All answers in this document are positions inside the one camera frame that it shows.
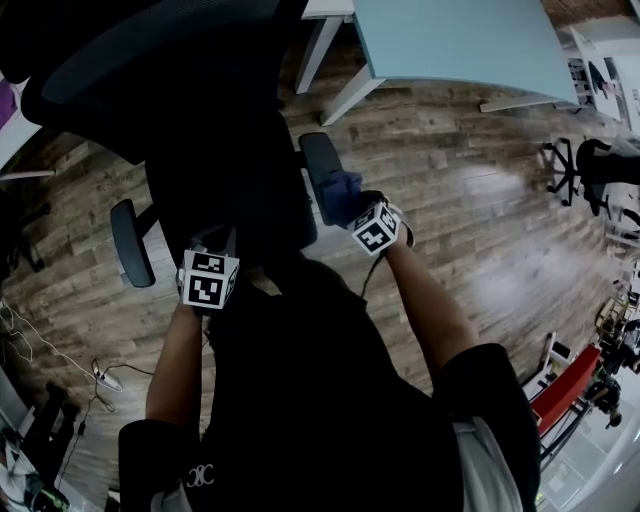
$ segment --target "desk leg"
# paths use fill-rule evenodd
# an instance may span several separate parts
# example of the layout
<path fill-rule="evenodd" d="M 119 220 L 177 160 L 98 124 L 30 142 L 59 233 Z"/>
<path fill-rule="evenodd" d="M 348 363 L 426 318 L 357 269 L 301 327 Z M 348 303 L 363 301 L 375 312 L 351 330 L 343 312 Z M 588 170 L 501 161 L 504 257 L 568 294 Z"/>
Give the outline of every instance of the desk leg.
<path fill-rule="evenodd" d="M 527 94 L 518 98 L 506 98 L 504 100 L 491 101 L 480 105 L 480 112 L 495 112 L 516 107 L 531 107 L 533 105 L 544 105 L 545 103 L 558 103 L 560 100 L 545 96 L 544 94 Z"/>
<path fill-rule="evenodd" d="M 324 112 L 320 115 L 320 124 L 329 126 L 335 123 L 342 115 L 358 103 L 367 94 L 378 87 L 384 78 L 372 78 L 369 66 L 358 71 L 344 89 L 334 99 L 325 105 Z"/>
<path fill-rule="evenodd" d="M 296 94 L 302 94 L 309 90 L 311 80 L 318 71 L 318 67 L 322 62 L 331 41 L 333 41 L 336 32 L 342 25 L 343 18 L 341 16 L 329 16 L 322 20 L 316 21 L 316 26 L 311 33 L 311 39 L 304 51 L 304 57 L 298 70 L 296 78 Z"/>

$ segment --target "purple object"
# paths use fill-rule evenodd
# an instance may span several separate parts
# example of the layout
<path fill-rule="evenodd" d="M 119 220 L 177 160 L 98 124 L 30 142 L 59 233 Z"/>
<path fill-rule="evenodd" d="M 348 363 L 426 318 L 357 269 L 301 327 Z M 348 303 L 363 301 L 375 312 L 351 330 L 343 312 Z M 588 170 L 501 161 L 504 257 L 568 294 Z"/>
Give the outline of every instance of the purple object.
<path fill-rule="evenodd" d="M 11 85 L 4 79 L 0 80 L 0 130 L 16 110 L 18 110 L 18 106 Z"/>

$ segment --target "chair armrest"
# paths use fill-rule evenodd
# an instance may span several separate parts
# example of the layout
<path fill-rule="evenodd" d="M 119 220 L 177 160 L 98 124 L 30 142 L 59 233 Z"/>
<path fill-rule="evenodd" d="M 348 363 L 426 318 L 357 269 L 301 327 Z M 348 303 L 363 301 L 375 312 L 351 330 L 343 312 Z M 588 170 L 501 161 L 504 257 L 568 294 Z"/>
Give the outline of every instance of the chair armrest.
<path fill-rule="evenodd" d="M 136 218 L 131 199 L 125 199 L 111 209 L 116 250 L 127 277 L 136 288 L 146 288 L 156 282 L 142 237 L 157 220 L 153 205 Z"/>
<path fill-rule="evenodd" d="M 326 133 L 306 133 L 298 142 L 300 144 L 301 166 L 309 172 L 309 180 L 316 195 L 316 201 L 322 215 L 322 220 L 327 226 L 333 223 L 325 215 L 323 195 L 320 192 L 331 175 L 343 171 L 342 162 L 333 142 Z"/>

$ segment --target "sleeve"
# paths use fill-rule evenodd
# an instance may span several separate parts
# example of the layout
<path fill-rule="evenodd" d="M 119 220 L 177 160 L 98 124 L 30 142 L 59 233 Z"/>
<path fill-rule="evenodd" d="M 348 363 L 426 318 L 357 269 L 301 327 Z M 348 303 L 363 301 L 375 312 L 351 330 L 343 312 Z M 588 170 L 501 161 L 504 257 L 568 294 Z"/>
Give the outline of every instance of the sleeve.
<path fill-rule="evenodd" d="M 540 486 L 540 435 L 506 350 L 487 344 L 458 354 L 434 379 L 433 398 L 449 414 L 480 417 L 487 423 L 525 512 L 534 512 Z"/>
<path fill-rule="evenodd" d="M 120 431 L 118 445 L 122 511 L 140 512 L 180 479 L 197 440 L 175 425 L 142 420 Z"/>

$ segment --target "black office chair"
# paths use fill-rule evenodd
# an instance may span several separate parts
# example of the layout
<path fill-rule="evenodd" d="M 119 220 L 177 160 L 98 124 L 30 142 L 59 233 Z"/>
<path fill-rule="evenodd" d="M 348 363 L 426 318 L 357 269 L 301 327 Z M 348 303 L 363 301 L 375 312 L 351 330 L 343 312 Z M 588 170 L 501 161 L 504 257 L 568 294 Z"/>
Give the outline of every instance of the black office chair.
<path fill-rule="evenodd" d="M 574 186 L 574 180 L 576 177 L 582 179 L 582 184 L 585 188 L 584 198 L 589 201 L 591 205 L 591 212 L 597 217 L 600 215 L 600 208 L 604 208 L 611 219 L 611 211 L 609 209 L 609 196 L 603 200 L 604 192 L 606 189 L 605 183 L 595 183 L 593 181 L 594 168 L 597 168 L 597 161 L 594 160 L 595 148 L 608 151 L 611 146 L 604 144 L 597 139 L 591 139 L 580 144 L 578 153 L 576 155 L 576 165 L 573 163 L 573 153 L 571 151 L 571 142 L 569 139 L 560 139 L 560 142 L 567 146 L 567 158 L 558 150 L 558 148 L 551 143 L 544 144 L 543 148 L 553 153 L 558 157 L 562 166 L 565 169 L 564 176 L 557 186 L 549 185 L 547 191 L 552 194 L 557 194 L 565 186 L 569 187 L 568 198 L 562 200 L 564 206 L 571 206 L 573 203 L 573 195 L 579 195 L 578 187 Z"/>
<path fill-rule="evenodd" d="M 25 213 L 20 203 L 12 196 L 0 190 L 0 282 L 9 277 L 11 270 L 18 267 L 18 255 L 22 254 L 34 272 L 44 268 L 44 262 L 35 261 L 31 255 L 31 246 L 22 231 L 31 223 L 51 211 L 49 204 L 44 204 L 32 213 Z"/>
<path fill-rule="evenodd" d="M 301 139 L 296 155 L 277 98 L 307 0 L 52 0 L 42 13 L 35 4 L 9 1 L 0 44 L 39 31 L 28 31 L 22 58 L 0 56 L 0 69 L 11 81 L 31 77 L 27 119 L 146 160 L 153 205 L 139 217 L 131 201 L 112 210 L 135 286 L 155 281 L 142 237 L 158 219 L 176 265 L 194 236 L 226 247 L 232 226 L 245 267 L 315 241 L 300 168 L 317 187 L 340 162 L 324 134 Z"/>

